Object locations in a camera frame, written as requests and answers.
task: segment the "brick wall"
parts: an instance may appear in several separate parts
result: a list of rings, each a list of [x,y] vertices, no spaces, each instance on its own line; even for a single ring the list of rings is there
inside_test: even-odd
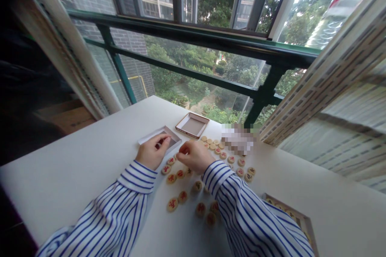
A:
[[[66,8],[112,15],[116,14],[113,0],[61,0],[61,2]],[[133,0],[123,0],[123,10],[127,14],[135,14]],[[78,20],[73,20],[73,22],[77,26],[82,36],[103,42],[98,28],[93,23]],[[141,54],[147,54],[146,44],[142,34],[111,28],[111,35],[113,36],[115,44],[120,48]],[[124,92],[122,83],[118,81],[119,78],[114,66],[111,63],[110,56],[107,55],[102,48],[94,47],[92,45],[88,45],[88,47],[102,68],[103,72],[107,76],[107,79],[111,82],[111,85],[117,94],[118,99],[122,103],[122,106],[127,107],[129,102],[126,93]],[[121,56],[121,60],[127,76],[129,78],[133,78],[130,79],[129,82],[137,101],[141,101],[146,97],[145,90],[148,96],[153,95],[154,85],[150,66],[147,63],[124,56]],[[137,76],[142,76],[145,87],[143,87],[140,77]]]

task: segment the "green metal railing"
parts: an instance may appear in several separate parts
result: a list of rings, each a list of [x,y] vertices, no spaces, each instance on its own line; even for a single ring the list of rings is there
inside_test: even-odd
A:
[[[320,53],[320,50],[261,40],[248,35],[235,34],[234,31],[229,33],[228,30],[221,31],[208,29],[207,27],[178,25],[168,21],[113,16],[80,10],[68,10],[68,14],[71,18],[97,25],[104,43],[87,38],[85,38],[85,41],[91,45],[104,48],[110,53],[131,103],[136,103],[136,98],[127,80],[119,54],[249,96],[253,100],[253,106],[245,120],[245,124],[253,124],[265,106],[269,104],[278,105],[281,102],[283,97],[275,93],[275,87],[287,70],[308,68]],[[271,66],[271,69],[264,84],[259,86],[258,89],[254,89],[215,75],[208,75],[119,48],[114,44],[110,27],[265,60]]]

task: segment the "striped sleeve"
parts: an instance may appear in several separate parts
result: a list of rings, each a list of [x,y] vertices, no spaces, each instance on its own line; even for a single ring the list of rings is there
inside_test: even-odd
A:
[[[293,219],[261,200],[223,161],[212,163],[203,181],[218,201],[234,256],[314,256]]]
[[[156,176],[134,161],[91,201],[75,226],[55,232],[36,256],[128,256],[144,222]]]

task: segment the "left hand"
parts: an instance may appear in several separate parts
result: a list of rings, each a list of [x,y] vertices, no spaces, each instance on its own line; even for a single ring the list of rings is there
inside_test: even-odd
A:
[[[169,147],[170,137],[168,134],[159,134],[140,145],[136,161],[155,171],[161,164]]]

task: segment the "patterned curtain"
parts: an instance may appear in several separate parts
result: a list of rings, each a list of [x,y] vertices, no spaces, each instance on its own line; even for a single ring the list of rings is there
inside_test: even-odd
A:
[[[386,193],[386,0],[364,0],[261,140]]]

